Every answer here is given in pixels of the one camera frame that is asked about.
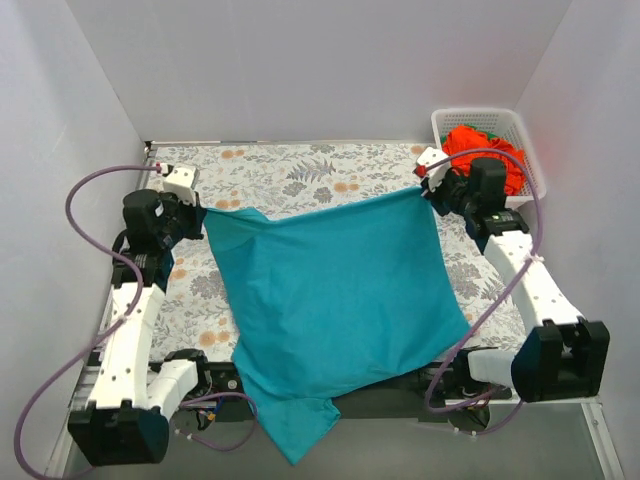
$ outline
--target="fabric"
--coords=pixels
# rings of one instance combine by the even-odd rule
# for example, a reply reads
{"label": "fabric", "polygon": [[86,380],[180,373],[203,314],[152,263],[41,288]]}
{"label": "fabric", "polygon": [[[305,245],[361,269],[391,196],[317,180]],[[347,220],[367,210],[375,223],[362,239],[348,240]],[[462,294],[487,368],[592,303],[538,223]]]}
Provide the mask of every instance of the fabric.
{"label": "fabric", "polygon": [[419,188],[279,221],[210,209],[204,223],[240,331],[233,361],[292,464],[337,422],[332,397],[424,366],[469,328]]}
{"label": "fabric", "polygon": [[[521,164],[524,165],[524,150],[516,150],[506,140],[495,135],[488,135],[485,132],[480,132],[475,128],[468,125],[459,125],[449,132],[446,142],[442,145],[442,150],[448,154],[463,152],[471,148],[495,148],[502,150],[503,152],[510,153]],[[464,157],[457,158],[451,162],[453,167],[457,167],[465,175],[469,175],[471,170],[471,162],[474,158],[478,157],[493,157],[499,158],[507,167],[507,182],[504,186],[504,192],[507,195],[516,195],[522,186],[524,185],[526,178],[518,167],[511,162],[506,161],[503,157],[492,153],[477,153],[473,155],[465,155]]]}

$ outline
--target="white basket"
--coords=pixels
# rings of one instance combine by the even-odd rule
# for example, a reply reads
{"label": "white basket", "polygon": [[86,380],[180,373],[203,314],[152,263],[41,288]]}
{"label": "white basket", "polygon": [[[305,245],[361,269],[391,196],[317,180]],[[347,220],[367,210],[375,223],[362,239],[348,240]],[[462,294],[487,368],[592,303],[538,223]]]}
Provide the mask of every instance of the white basket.
{"label": "white basket", "polygon": [[[533,180],[533,186],[540,198],[546,195],[547,186],[538,158],[522,120],[514,111],[506,108],[445,108],[433,112],[431,124],[438,148],[442,148],[442,135],[448,135],[458,125],[472,125],[478,130],[504,138],[518,150],[524,150],[525,167]],[[518,195],[507,197],[507,207],[515,209],[531,200],[531,188],[525,183]]]}

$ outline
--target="orange cloth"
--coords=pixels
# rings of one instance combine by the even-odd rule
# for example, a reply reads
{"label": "orange cloth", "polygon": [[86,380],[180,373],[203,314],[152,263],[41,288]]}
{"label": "orange cloth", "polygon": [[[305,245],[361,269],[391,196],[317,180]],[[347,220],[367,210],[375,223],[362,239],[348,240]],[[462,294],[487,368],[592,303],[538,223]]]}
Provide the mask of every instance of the orange cloth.
{"label": "orange cloth", "polygon": [[[447,135],[447,140],[442,146],[442,150],[447,155],[453,155],[454,153],[469,150],[471,148],[495,148],[502,150],[503,152],[510,153],[517,160],[524,165],[524,150],[516,150],[506,140],[499,137],[493,137],[491,140],[484,132],[479,132],[476,129],[467,125],[459,125]],[[516,195],[525,182],[525,176],[518,167],[513,165],[508,160],[505,160],[498,154],[493,153],[474,153],[465,155],[464,157],[457,158],[451,162],[451,166],[460,169],[465,175],[469,175],[471,170],[471,161],[478,157],[492,157],[499,158],[507,167],[507,182],[504,186],[504,193],[507,195]]]}

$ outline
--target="cable clip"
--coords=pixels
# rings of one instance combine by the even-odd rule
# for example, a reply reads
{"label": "cable clip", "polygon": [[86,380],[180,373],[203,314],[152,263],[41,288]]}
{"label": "cable clip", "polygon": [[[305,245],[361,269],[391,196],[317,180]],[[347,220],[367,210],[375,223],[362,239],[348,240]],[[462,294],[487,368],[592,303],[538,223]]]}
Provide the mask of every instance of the cable clip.
{"label": "cable clip", "polygon": [[538,254],[531,255],[531,253],[527,254],[527,258],[531,260],[531,263],[544,263],[544,257]]}
{"label": "cable clip", "polygon": [[169,163],[156,162],[156,173],[163,177],[168,177],[174,170],[174,166]]}

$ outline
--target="floral tablecloth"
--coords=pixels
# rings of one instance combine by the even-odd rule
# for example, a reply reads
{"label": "floral tablecloth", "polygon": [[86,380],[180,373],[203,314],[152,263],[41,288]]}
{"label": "floral tablecloth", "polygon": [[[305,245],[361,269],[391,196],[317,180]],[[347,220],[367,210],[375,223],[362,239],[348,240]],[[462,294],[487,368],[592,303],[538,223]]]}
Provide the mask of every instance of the floral tablecloth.
{"label": "floral tablecloth", "polygon": [[[416,185],[414,144],[253,144],[160,147],[156,160],[198,167],[197,190],[205,207],[255,207],[283,218],[356,202]],[[148,188],[159,188],[151,178]],[[455,215],[438,218],[447,271],[461,309],[477,320],[503,288],[493,267],[467,237]],[[210,361],[229,361],[238,331],[209,244],[183,241],[156,323],[151,360],[182,348],[199,348]],[[508,300],[470,345],[517,349],[524,341],[520,315]]]}

